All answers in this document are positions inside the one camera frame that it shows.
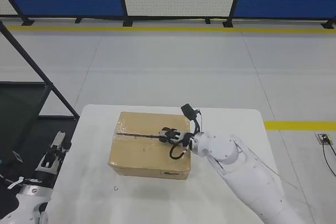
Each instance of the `brown cardboard box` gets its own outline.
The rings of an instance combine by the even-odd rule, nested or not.
[[[116,133],[157,136],[163,127],[189,132],[189,120],[183,115],[122,112],[119,116],[108,164],[119,174],[185,180],[190,171],[190,151],[179,160],[169,157],[171,144],[157,138],[122,136]],[[173,155],[184,149],[178,146]]]

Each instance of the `metal pole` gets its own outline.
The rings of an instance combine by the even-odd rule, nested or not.
[[[67,109],[73,114],[75,118],[80,118],[79,114],[74,110],[74,108],[69,104],[69,102],[63,97],[63,95],[58,91],[51,80],[45,75],[45,73],[40,69],[40,67],[34,62],[34,60],[29,56],[29,54],[24,50],[19,42],[12,36],[12,34],[7,30],[4,24],[1,23],[0,32],[6,37],[6,39],[12,44],[12,46],[21,54],[26,62],[35,70],[35,72],[43,79],[43,81],[50,86],[52,91],[61,100],[61,102],[67,107]]]
[[[225,22],[223,22],[224,27],[233,27],[232,20],[234,17],[234,12],[235,12],[237,1],[238,0],[233,0],[233,3],[231,4],[230,12],[229,12],[229,17]]]

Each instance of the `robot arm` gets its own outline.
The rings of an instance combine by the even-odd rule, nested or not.
[[[304,224],[279,192],[262,161],[239,138],[210,138],[200,132],[191,138],[191,143],[192,152],[206,156],[234,194],[265,224]],[[220,164],[234,164],[239,156],[245,159],[234,171],[226,171]]]
[[[30,178],[20,177],[8,187],[13,188],[21,185],[22,188],[16,198],[18,207],[0,220],[5,224],[47,224],[46,212],[40,212],[41,204],[51,200],[53,183],[71,143],[65,143],[64,132],[58,132],[49,150],[43,155],[39,165]]]

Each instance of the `table top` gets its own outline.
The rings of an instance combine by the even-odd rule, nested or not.
[[[204,132],[218,137],[230,134],[240,137],[277,173],[260,112],[200,110]],[[206,158],[192,155],[187,180],[116,174],[107,162],[122,111],[182,114],[180,108],[85,106],[46,209],[50,223],[262,223],[234,195]],[[283,192],[280,178],[275,176],[275,180]]]

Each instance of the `black stand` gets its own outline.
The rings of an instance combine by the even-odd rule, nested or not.
[[[82,18],[78,17],[76,18],[76,20],[74,21],[76,24],[79,24],[82,21]]]
[[[334,29],[333,25],[336,24],[336,15],[334,18],[328,20],[326,23],[321,24],[325,29]]]
[[[124,21],[123,21],[123,26],[126,26],[126,27],[130,27],[133,25],[133,20],[129,19],[129,18],[125,18]]]
[[[229,17],[225,22],[223,22],[224,27],[233,27],[233,17],[234,17],[234,12],[236,8],[237,0],[233,0],[233,3],[231,4],[230,12],[229,12]]]
[[[21,26],[31,26],[35,22],[35,20],[29,20],[29,18],[21,12],[20,8],[15,3],[15,0],[9,0],[9,2],[12,5],[13,9],[18,14],[18,16],[21,18],[23,22]]]

